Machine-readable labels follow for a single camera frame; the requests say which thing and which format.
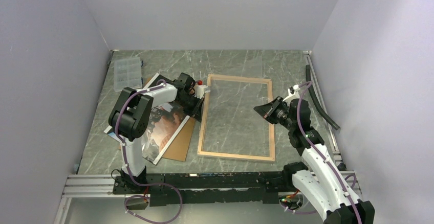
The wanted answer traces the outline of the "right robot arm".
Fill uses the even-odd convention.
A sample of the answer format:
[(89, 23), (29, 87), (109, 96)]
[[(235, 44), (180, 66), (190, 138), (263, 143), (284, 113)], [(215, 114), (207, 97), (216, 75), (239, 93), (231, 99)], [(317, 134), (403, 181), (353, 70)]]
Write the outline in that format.
[(347, 183), (324, 139), (312, 127), (308, 101), (296, 98), (287, 103), (277, 97), (254, 107), (254, 111), (268, 123), (286, 128), (291, 145), (303, 159), (284, 167), (281, 183), (286, 190), (301, 191), (323, 223), (374, 222), (374, 206), (370, 201), (363, 201)]

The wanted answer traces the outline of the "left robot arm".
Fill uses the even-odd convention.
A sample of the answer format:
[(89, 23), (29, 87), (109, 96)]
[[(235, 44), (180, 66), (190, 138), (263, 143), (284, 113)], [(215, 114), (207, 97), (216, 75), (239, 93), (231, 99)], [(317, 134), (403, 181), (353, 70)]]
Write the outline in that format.
[(154, 142), (156, 164), (189, 119), (202, 119), (202, 105), (210, 87), (181, 73), (175, 80), (155, 74), (143, 89), (125, 87), (109, 116), (108, 124), (118, 139), (122, 171), (130, 175), (126, 186), (133, 193), (146, 188), (142, 137)]

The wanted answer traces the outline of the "clear acrylic sheet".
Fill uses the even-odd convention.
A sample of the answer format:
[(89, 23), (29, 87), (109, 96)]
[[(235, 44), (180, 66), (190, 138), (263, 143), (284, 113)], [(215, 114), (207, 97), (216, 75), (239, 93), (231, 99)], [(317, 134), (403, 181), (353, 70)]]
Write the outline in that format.
[[(261, 67), (253, 58), (213, 74), (265, 78)], [(267, 85), (213, 80), (210, 89), (203, 150), (269, 156), (269, 123), (253, 109), (269, 102)]]

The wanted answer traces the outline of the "white wooden picture frame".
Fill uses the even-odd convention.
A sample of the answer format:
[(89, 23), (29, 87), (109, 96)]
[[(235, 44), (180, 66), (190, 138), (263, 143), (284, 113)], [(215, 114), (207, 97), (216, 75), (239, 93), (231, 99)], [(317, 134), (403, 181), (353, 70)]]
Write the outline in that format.
[[(272, 88), (272, 80), (271, 79), (209, 74), (208, 79), (207, 79), (207, 85), (211, 86), (211, 83), (213, 80), (266, 84), (267, 85), (268, 101), (272, 101), (272, 98), (273, 98), (273, 88)], [(204, 141), (205, 141), (205, 131), (206, 131), (206, 125), (207, 125), (209, 100), (210, 100), (210, 94), (206, 93), (204, 96), (202, 120), (201, 120), (200, 132), (199, 132), (199, 142), (198, 142), (198, 152), (197, 152), (198, 155), (214, 157), (214, 158), (235, 159), (235, 160), (275, 162), (275, 160), (276, 160), (275, 133), (274, 133), (274, 125), (272, 125), (272, 124), (269, 124), (269, 156), (244, 155), (244, 154), (204, 151), (203, 146), (204, 146)]]

